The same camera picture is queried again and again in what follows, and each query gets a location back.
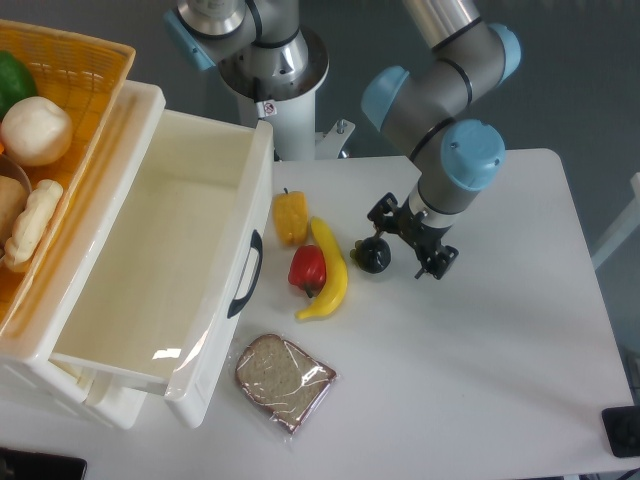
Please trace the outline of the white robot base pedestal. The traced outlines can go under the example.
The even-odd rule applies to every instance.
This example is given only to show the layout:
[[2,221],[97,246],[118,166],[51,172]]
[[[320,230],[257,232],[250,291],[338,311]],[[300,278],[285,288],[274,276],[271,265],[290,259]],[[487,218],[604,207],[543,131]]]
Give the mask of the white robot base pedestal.
[[345,158],[344,147],[355,124],[343,118],[326,132],[316,130],[316,92],[329,71],[321,38],[302,26],[286,44],[249,45],[218,64],[221,78],[235,96],[240,123],[266,121],[282,161]]

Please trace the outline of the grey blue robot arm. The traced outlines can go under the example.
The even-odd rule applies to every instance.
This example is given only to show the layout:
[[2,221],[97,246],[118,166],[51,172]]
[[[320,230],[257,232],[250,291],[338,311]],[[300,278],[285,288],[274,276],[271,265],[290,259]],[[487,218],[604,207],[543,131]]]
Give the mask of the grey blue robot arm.
[[[441,278],[457,258],[443,236],[495,178],[506,148],[500,134],[461,113],[518,67],[521,47],[507,27],[487,24],[471,1],[409,1],[406,9],[435,60],[420,78],[394,66],[364,90],[370,123],[420,172],[404,201],[385,195],[369,212],[375,232],[351,256],[371,274],[400,237],[420,273]],[[201,70],[215,68],[234,94],[245,126],[270,123],[282,160],[324,158],[328,136],[315,129],[316,91],[329,68],[326,47],[300,22],[295,1],[180,1],[164,17],[175,45]]]

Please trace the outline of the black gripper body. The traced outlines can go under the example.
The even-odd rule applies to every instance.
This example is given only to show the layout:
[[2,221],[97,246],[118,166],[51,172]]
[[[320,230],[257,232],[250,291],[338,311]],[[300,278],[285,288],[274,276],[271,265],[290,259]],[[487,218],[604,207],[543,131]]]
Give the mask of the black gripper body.
[[442,244],[453,216],[440,213],[421,200],[408,197],[399,211],[399,235],[420,260],[451,260],[453,250]]

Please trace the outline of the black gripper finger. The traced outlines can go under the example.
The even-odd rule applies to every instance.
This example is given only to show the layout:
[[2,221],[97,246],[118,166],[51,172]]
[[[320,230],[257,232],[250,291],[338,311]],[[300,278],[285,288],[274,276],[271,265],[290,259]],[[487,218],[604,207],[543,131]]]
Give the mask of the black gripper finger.
[[401,206],[395,195],[391,192],[386,193],[369,211],[367,218],[373,223],[374,240],[381,240],[385,233],[391,235],[400,235],[399,219],[401,214]]
[[420,269],[414,278],[419,279],[423,275],[430,275],[440,280],[451,268],[458,257],[458,250],[449,245],[441,243],[428,247],[418,246],[416,257],[420,262]]

